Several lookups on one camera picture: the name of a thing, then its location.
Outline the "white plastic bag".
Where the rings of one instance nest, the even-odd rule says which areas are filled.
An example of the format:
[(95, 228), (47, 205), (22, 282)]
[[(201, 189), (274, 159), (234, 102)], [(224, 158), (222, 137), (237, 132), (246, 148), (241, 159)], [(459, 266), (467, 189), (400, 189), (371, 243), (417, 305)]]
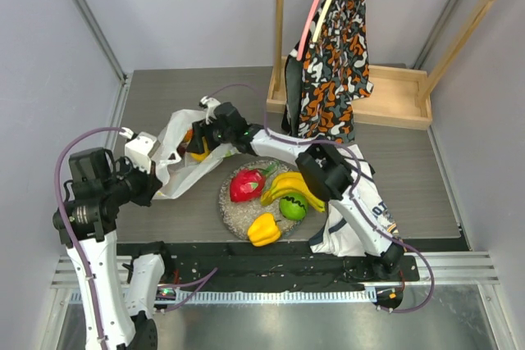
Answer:
[(162, 181), (162, 187), (155, 193), (154, 199), (180, 197), (221, 164), (224, 158), (236, 153), (231, 144), (215, 148), (202, 161), (193, 159), (188, 152), (184, 154), (177, 152), (192, 123), (204, 118), (204, 111), (179, 110), (171, 114), (171, 119), (158, 136), (160, 147), (153, 154), (156, 175)]

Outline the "yellow fake lemon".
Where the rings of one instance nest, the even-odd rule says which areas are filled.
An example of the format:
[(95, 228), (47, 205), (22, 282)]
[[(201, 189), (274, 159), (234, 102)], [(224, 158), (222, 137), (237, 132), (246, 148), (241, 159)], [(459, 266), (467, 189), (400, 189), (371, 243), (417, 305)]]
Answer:
[(204, 152), (204, 153), (191, 152), (190, 153), (190, 156), (197, 162), (204, 161), (209, 155), (210, 155), (210, 152)]

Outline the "red fake dragon fruit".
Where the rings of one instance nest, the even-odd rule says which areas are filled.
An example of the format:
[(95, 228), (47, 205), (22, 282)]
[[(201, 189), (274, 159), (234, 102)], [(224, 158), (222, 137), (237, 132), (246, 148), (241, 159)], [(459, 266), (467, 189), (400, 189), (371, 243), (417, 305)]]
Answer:
[(229, 187), (232, 202), (248, 202), (259, 198), (266, 186), (267, 179), (276, 171), (278, 164), (273, 162), (266, 168), (241, 169), (235, 175)]

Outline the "yellow fake banana bunch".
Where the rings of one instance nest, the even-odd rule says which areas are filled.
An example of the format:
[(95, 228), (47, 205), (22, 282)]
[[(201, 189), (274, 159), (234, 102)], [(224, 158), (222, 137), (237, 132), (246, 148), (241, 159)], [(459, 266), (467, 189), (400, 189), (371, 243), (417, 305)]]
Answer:
[(326, 211), (326, 204), (310, 191), (303, 176), (297, 171), (289, 171), (277, 175), (272, 181), (270, 188), (260, 197), (260, 203), (263, 206), (268, 206), (275, 199), (283, 198), (289, 193), (300, 193), (316, 211)]

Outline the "green fake watermelon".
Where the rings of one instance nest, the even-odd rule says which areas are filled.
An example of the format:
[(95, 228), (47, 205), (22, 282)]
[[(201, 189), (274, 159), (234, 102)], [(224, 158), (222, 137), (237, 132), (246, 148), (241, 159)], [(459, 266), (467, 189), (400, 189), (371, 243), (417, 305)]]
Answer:
[(301, 193), (289, 193), (279, 201), (281, 214), (287, 220), (302, 221), (308, 214), (308, 202)]

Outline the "yellow fake bell pepper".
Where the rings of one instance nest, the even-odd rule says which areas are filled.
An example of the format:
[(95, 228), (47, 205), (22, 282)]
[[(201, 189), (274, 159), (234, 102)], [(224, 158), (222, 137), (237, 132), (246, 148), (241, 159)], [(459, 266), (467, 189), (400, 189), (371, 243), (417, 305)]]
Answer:
[(247, 235), (254, 247), (263, 247), (280, 239), (281, 230), (276, 223), (274, 215), (266, 212), (251, 224)]

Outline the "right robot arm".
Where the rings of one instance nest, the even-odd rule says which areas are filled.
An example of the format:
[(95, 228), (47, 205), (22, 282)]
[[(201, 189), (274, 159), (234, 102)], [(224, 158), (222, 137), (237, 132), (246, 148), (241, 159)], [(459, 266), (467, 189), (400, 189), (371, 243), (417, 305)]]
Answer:
[(232, 146), (239, 153), (296, 166), (308, 191), (341, 216), (326, 223), (322, 240), (332, 242), (334, 252), (341, 254), (344, 236), (353, 231), (375, 277), (389, 280), (399, 272), (404, 246), (377, 191), (372, 168), (361, 158), (357, 146), (272, 133), (262, 125), (248, 123), (231, 103), (215, 98), (204, 97), (199, 105), (206, 116), (193, 124), (190, 152), (216, 153)]

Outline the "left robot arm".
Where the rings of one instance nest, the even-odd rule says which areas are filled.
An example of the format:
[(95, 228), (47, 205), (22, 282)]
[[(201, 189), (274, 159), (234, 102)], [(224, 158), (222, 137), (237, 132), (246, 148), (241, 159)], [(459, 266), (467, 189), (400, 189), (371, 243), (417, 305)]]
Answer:
[(150, 206), (159, 186), (105, 148), (74, 153), (63, 210), (52, 219), (75, 268), (86, 328), (87, 349), (155, 349), (153, 320), (159, 284), (172, 279), (175, 264), (162, 241), (139, 248), (125, 268), (128, 290), (121, 287), (116, 255), (116, 218), (121, 206)]

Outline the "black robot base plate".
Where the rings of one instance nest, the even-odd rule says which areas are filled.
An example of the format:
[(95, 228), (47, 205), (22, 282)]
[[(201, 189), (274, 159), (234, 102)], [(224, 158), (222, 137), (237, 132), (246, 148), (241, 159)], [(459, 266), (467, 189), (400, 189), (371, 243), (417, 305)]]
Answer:
[(216, 269), (203, 287), (210, 292), (283, 293), (359, 291), (365, 284), (420, 280), (414, 257), (401, 259), (400, 271), (384, 280), (364, 257), (313, 254), (307, 243), (169, 243), (171, 281), (185, 284)]

